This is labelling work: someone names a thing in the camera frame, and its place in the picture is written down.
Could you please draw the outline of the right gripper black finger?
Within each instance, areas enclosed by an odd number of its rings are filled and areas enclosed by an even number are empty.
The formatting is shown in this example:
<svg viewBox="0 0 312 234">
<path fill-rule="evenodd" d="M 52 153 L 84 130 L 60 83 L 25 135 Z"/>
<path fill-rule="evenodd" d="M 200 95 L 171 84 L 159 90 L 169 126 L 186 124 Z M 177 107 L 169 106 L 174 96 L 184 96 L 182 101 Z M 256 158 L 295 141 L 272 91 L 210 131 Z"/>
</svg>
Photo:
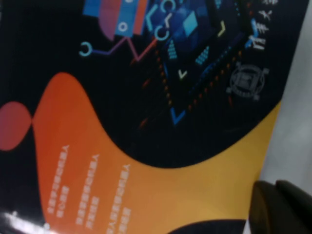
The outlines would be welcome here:
<svg viewBox="0 0 312 234">
<path fill-rule="evenodd" d="M 253 185 L 245 234 L 310 234 L 312 196 L 288 182 L 257 181 Z"/>
</svg>

